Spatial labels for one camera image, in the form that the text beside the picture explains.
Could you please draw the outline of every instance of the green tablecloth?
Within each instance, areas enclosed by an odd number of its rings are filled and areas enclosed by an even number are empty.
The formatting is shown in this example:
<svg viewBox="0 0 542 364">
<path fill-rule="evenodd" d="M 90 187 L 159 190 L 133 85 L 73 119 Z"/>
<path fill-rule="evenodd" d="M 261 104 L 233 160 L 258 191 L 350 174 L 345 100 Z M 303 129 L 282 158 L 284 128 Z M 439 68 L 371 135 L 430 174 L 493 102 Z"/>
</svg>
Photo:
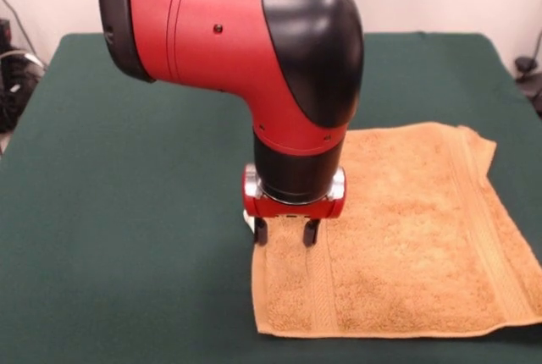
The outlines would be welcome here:
<svg viewBox="0 0 542 364">
<path fill-rule="evenodd" d="M 542 261 L 542 124 L 490 42 L 366 41 L 351 127 L 436 120 L 496 140 L 490 178 Z M 542 362 L 540 326 L 465 340 L 258 335 L 241 216 L 251 160 L 241 100 L 131 80 L 100 36 L 64 38 L 0 162 L 0 362 Z"/>
</svg>

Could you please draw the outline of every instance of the black cylinder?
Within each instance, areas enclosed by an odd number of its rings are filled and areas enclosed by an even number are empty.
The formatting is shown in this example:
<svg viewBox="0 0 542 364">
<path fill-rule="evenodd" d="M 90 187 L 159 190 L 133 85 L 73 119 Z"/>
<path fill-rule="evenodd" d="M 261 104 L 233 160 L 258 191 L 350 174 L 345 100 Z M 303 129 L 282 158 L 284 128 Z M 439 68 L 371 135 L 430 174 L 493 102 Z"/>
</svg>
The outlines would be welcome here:
<svg viewBox="0 0 542 364">
<path fill-rule="evenodd" d="M 339 167 L 343 141 L 318 155 L 277 152 L 254 135 L 254 163 L 262 190 L 277 201 L 307 204 L 326 196 Z"/>
</svg>

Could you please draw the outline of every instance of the tan towel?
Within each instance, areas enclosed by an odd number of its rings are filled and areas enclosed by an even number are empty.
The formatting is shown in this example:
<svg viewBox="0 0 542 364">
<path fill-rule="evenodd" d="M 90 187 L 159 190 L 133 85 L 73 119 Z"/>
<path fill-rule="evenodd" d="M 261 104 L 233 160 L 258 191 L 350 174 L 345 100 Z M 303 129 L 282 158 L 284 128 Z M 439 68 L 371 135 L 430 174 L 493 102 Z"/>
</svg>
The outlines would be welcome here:
<svg viewBox="0 0 542 364">
<path fill-rule="evenodd" d="M 486 174 L 495 151 L 436 123 L 351 131 L 343 215 L 255 246 L 257 330 L 282 337 L 468 337 L 542 322 L 542 270 Z"/>
</svg>

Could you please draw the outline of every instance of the cable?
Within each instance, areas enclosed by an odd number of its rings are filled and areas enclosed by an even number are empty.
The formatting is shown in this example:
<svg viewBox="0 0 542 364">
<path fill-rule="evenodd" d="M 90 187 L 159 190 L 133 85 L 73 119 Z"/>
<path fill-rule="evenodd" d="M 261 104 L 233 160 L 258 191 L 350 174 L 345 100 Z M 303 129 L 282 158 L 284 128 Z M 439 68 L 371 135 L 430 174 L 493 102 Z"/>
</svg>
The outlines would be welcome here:
<svg viewBox="0 0 542 364">
<path fill-rule="evenodd" d="M 15 21 L 17 21 L 17 24 L 19 25 L 20 30 L 23 32 L 23 36 L 25 36 L 26 41 L 28 42 L 28 46 L 32 50 L 32 52 L 36 52 L 36 49 L 34 48 L 34 45 L 32 45 L 32 41 L 28 37 L 28 34 L 26 34 L 25 27 L 23 26 L 23 23 L 21 23 L 19 15 L 15 11 L 15 8 L 11 4 L 9 4 L 8 0 L 2 0 L 3 3 L 8 7 L 9 11 L 11 11 L 15 17 Z"/>
<path fill-rule="evenodd" d="M 25 57 L 26 59 L 28 59 L 29 61 L 31 61 L 32 63 L 35 63 L 37 66 L 39 66 L 43 70 L 47 70 L 47 66 L 45 65 L 45 63 L 42 60 L 40 60 L 32 52 L 28 52 L 28 51 L 25 51 L 25 50 L 22 50 L 22 49 L 14 49 L 13 51 L 7 51 L 7 52 L 4 52 L 4 53 L 1 53 L 0 54 L 0 61 L 2 61 L 2 59 L 4 59 L 4 58 L 11 57 L 13 55 L 21 55 L 21 56 Z"/>
<path fill-rule="evenodd" d="M 539 50 L 540 50 L 540 43 L 542 42 L 542 30 L 540 30 L 539 38 L 536 41 L 536 48 L 534 49 L 533 58 L 536 59 L 536 57 L 539 56 Z"/>
</svg>

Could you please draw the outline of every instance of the red casing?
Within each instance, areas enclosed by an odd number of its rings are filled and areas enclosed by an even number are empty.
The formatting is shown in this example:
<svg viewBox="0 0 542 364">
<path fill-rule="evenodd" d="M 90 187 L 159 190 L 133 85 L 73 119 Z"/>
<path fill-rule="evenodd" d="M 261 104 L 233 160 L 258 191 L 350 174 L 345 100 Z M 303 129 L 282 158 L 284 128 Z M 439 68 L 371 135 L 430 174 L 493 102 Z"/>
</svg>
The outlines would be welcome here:
<svg viewBox="0 0 542 364">
<path fill-rule="evenodd" d="M 297 106 L 262 0 L 131 0 L 130 5 L 137 51 L 152 78 L 241 97 L 255 133 L 277 152 L 319 154 L 344 138 L 346 124 L 322 128 Z"/>
</svg>

